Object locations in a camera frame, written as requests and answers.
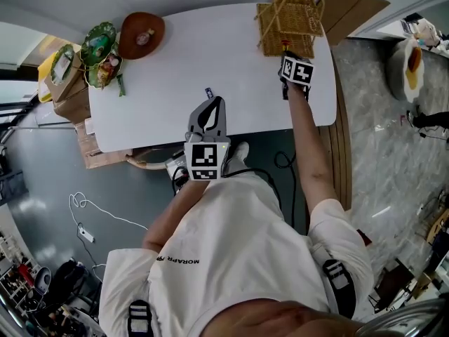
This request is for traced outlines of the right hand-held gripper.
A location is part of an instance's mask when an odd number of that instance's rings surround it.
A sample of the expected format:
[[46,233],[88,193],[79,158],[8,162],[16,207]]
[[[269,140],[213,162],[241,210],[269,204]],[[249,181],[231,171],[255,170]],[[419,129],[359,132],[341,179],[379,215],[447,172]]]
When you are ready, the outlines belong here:
[[290,82],[299,86],[302,89],[305,99],[308,100],[313,72],[314,66],[308,59],[301,58],[292,51],[285,50],[282,52],[281,67],[278,71],[278,76],[282,83],[283,99],[288,99],[287,83]]

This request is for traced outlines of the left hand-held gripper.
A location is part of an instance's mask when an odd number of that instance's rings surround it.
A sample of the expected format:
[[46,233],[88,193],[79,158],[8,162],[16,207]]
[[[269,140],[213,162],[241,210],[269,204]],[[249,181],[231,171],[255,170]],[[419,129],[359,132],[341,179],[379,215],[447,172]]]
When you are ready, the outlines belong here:
[[215,96],[201,103],[189,116],[188,131],[184,153],[190,179],[221,179],[230,147],[224,99]]

